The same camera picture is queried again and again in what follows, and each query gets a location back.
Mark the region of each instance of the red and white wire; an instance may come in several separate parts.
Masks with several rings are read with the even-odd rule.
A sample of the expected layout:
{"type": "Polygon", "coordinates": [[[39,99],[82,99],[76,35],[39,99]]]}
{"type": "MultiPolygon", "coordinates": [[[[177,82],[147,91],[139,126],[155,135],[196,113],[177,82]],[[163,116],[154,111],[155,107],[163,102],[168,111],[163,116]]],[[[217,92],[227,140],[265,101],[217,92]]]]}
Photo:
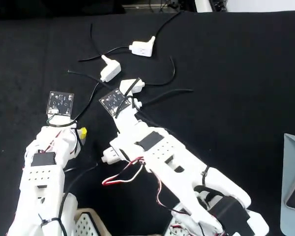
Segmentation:
{"type": "Polygon", "coordinates": [[[188,235],[190,235],[190,236],[196,236],[196,235],[192,234],[192,233],[190,232],[190,230],[188,230],[187,228],[183,227],[181,224],[173,224],[173,225],[171,225],[170,227],[172,227],[173,229],[178,228],[178,229],[186,230],[186,231],[188,232],[188,235]]]}
{"type": "Polygon", "coordinates": [[[176,213],[179,213],[179,214],[186,214],[186,215],[189,215],[187,212],[183,212],[183,211],[179,211],[179,210],[175,210],[175,209],[171,209],[167,206],[165,206],[164,204],[161,203],[161,201],[159,200],[159,194],[161,193],[162,191],[162,181],[159,179],[159,177],[154,173],[155,177],[157,178],[157,182],[158,182],[158,189],[157,189],[157,194],[156,194],[156,202],[161,205],[162,207],[166,208],[167,210],[170,210],[170,211],[174,211],[176,213]]]}
{"type": "Polygon", "coordinates": [[[102,181],[102,185],[104,186],[107,186],[107,185],[111,185],[111,184],[117,184],[117,183],[129,183],[131,181],[133,181],[137,176],[138,174],[141,172],[141,170],[143,169],[143,157],[140,156],[140,157],[137,157],[136,159],[130,161],[123,169],[122,171],[117,174],[117,175],[114,175],[114,176],[111,176],[111,177],[108,177],[107,179],[103,180],[102,181]],[[138,169],[138,171],[136,172],[136,174],[131,178],[131,179],[128,179],[128,180],[123,180],[123,179],[117,179],[117,180],[114,180],[117,176],[119,176],[121,174],[121,172],[123,172],[125,169],[127,169],[129,166],[131,166],[132,164],[134,164],[135,162],[139,161],[141,163],[141,166],[140,168],[138,169]]]}

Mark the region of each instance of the black cable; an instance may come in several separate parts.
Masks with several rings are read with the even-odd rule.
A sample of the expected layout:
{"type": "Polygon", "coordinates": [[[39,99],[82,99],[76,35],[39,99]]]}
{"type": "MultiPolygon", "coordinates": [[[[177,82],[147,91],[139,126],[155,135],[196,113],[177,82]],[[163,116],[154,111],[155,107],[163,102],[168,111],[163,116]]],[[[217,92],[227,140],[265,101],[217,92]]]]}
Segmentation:
{"type": "Polygon", "coordinates": [[[80,139],[80,136],[79,136],[79,133],[78,133],[78,130],[77,128],[73,128],[74,129],[74,132],[75,132],[75,135],[77,136],[77,139],[78,139],[78,142],[80,144],[80,147],[82,148],[83,147],[83,144],[82,144],[82,141],[80,139]]]}
{"type": "Polygon", "coordinates": [[[67,123],[67,124],[51,124],[50,121],[51,119],[56,115],[56,114],[53,114],[47,121],[47,125],[48,126],[51,126],[51,127],[67,127],[67,126],[70,126],[70,125],[73,125],[74,123],[77,123],[79,121],[79,119],[84,115],[84,113],[87,111],[87,109],[89,108],[90,104],[92,103],[92,100],[94,99],[94,96],[95,96],[95,91],[96,91],[96,88],[98,87],[99,83],[97,83],[92,91],[92,94],[90,95],[89,97],[89,100],[88,100],[88,103],[87,105],[84,107],[84,109],[70,122],[70,123],[67,123]]]}
{"type": "MultiPolygon", "coordinates": [[[[118,49],[122,49],[122,48],[127,48],[127,49],[129,49],[128,46],[117,47],[117,48],[113,48],[113,49],[109,50],[108,52],[105,52],[103,55],[107,55],[107,54],[109,54],[109,53],[112,53],[113,51],[116,51],[116,50],[118,50],[118,49]]],[[[94,57],[91,57],[91,58],[86,58],[86,59],[80,59],[80,60],[78,60],[78,62],[84,62],[84,61],[89,61],[89,60],[95,60],[95,59],[100,58],[100,57],[102,57],[102,55],[97,55],[97,56],[94,56],[94,57]]]]}
{"type": "Polygon", "coordinates": [[[162,93],[161,95],[157,96],[156,98],[153,98],[151,99],[150,101],[147,101],[147,102],[142,102],[142,105],[146,106],[146,105],[150,105],[152,103],[155,103],[165,97],[168,97],[168,96],[172,96],[172,95],[175,95],[175,94],[180,94],[180,93],[187,93],[187,92],[193,92],[192,89],[173,89],[173,90],[169,90],[165,93],[162,93]]]}
{"type": "Polygon", "coordinates": [[[106,84],[105,82],[101,81],[100,79],[96,78],[96,77],[93,77],[91,75],[88,75],[88,74],[84,74],[84,73],[81,73],[81,72],[76,72],[76,71],[72,71],[72,70],[68,70],[67,71],[68,74],[73,74],[73,75],[81,75],[81,76],[84,76],[84,77],[88,77],[90,79],[93,79],[93,80],[96,80],[98,83],[100,83],[101,85],[103,85],[104,87],[106,87],[107,89],[109,90],[113,90],[114,88],[109,86],[108,84],[106,84]]]}
{"type": "Polygon", "coordinates": [[[58,214],[58,218],[61,219],[61,216],[62,216],[62,212],[63,212],[63,207],[64,207],[64,202],[65,202],[65,199],[67,198],[68,194],[69,194],[69,191],[70,189],[72,188],[72,186],[84,175],[86,174],[87,172],[95,169],[98,165],[96,164],[95,166],[89,168],[89,169],[86,169],[85,171],[83,171],[82,173],[80,173],[71,183],[70,185],[68,186],[67,188],[67,191],[65,192],[63,198],[62,198],[62,201],[61,201],[61,204],[60,204],[60,208],[59,208],[59,214],[58,214]]]}
{"type": "Polygon", "coordinates": [[[164,83],[160,83],[160,84],[153,84],[153,83],[146,83],[146,86],[165,86],[170,84],[172,81],[174,81],[175,79],[175,75],[176,75],[176,66],[175,66],[175,62],[173,60],[172,57],[169,57],[172,63],[172,67],[173,67],[173,72],[172,72],[172,77],[170,78],[170,80],[164,82],[164,83]]]}
{"type": "Polygon", "coordinates": [[[117,117],[119,116],[119,113],[120,113],[120,111],[121,111],[121,107],[122,107],[122,105],[123,105],[123,103],[128,99],[128,98],[130,98],[130,97],[132,97],[132,96],[129,96],[128,97],[128,93],[133,89],[133,87],[136,85],[136,83],[138,82],[140,80],[140,78],[137,78],[133,83],[132,83],[132,85],[128,88],[128,90],[125,92],[125,94],[124,94],[124,99],[122,100],[122,102],[119,104],[119,106],[117,107],[117,110],[116,110],[116,115],[115,115],[115,118],[117,119],[117,117]]]}
{"type": "Polygon", "coordinates": [[[175,17],[177,17],[181,12],[176,13],[174,16],[172,16],[171,18],[169,18],[167,21],[165,21],[161,27],[157,30],[156,34],[154,35],[155,38],[157,38],[157,35],[160,33],[160,31],[163,29],[164,26],[166,26],[166,24],[168,24],[171,20],[173,20],[175,17]]]}
{"type": "Polygon", "coordinates": [[[50,220],[43,220],[43,219],[41,218],[40,214],[38,214],[38,216],[39,216],[39,218],[41,219],[41,222],[42,222],[41,225],[40,225],[40,227],[43,227],[43,226],[49,224],[50,222],[58,221],[58,223],[59,223],[59,225],[60,225],[60,228],[61,228],[61,231],[62,231],[62,233],[63,233],[63,236],[68,236],[67,231],[66,231],[66,229],[65,229],[65,227],[64,227],[64,225],[63,225],[63,223],[62,223],[62,221],[61,221],[60,218],[56,218],[56,217],[55,217],[55,218],[52,218],[52,219],[50,219],[50,220]]]}
{"type": "Polygon", "coordinates": [[[200,226],[202,236],[206,236],[206,235],[205,235],[205,232],[203,231],[202,225],[201,225],[200,223],[198,223],[198,225],[200,226]]]}
{"type": "Polygon", "coordinates": [[[78,169],[78,168],[77,168],[77,167],[72,167],[72,168],[69,168],[69,169],[63,170],[63,172],[64,172],[64,173],[68,173],[68,172],[70,172],[70,171],[74,171],[74,170],[76,170],[76,169],[78,169]]]}
{"type": "Polygon", "coordinates": [[[101,55],[101,53],[99,52],[99,50],[93,40],[93,23],[91,23],[90,28],[89,28],[89,39],[90,39],[90,43],[93,45],[93,48],[95,49],[96,53],[101,55]]]}

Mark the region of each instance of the perforated plastic part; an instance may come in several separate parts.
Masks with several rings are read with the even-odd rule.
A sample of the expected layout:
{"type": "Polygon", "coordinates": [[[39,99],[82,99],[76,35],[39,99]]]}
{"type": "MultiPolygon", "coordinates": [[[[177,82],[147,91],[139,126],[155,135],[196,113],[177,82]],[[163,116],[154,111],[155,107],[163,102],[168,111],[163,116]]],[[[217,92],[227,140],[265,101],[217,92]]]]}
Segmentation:
{"type": "Polygon", "coordinates": [[[96,227],[87,213],[81,214],[75,224],[74,236],[98,236],[96,227]]]}

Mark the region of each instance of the wire bundle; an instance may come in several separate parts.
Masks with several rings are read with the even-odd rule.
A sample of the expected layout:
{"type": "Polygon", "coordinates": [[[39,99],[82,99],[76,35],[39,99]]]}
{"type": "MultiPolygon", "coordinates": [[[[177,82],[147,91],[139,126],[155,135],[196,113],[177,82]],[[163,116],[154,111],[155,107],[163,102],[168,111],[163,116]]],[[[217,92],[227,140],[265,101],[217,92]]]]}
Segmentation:
{"type": "Polygon", "coordinates": [[[133,181],[138,175],[139,173],[141,172],[141,170],[143,169],[143,166],[144,166],[144,159],[142,156],[140,157],[137,157],[136,159],[130,161],[123,169],[122,171],[120,171],[118,174],[114,175],[114,176],[111,176],[111,177],[108,177],[107,179],[103,180],[102,181],[102,185],[104,186],[107,186],[107,185],[111,185],[111,184],[117,184],[117,183],[129,183],[131,181],[133,181]],[[117,180],[114,180],[116,177],[118,177],[123,171],[125,171],[129,166],[135,164],[139,162],[141,164],[140,168],[138,169],[138,171],[136,172],[136,174],[131,178],[131,179],[128,179],[128,180],[123,180],[123,179],[117,179],[117,180]]]}

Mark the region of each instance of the black cable tie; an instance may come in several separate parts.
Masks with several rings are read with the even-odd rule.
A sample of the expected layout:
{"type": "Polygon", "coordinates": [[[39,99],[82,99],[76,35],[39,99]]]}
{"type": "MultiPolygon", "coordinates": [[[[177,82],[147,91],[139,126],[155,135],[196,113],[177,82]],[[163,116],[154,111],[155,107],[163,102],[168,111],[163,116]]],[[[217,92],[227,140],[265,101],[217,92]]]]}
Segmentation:
{"type": "Polygon", "coordinates": [[[207,171],[209,170],[210,166],[206,166],[206,169],[201,173],[202,174],[202,185],[206,185],[206,177],[207,177],[207,171]]]}

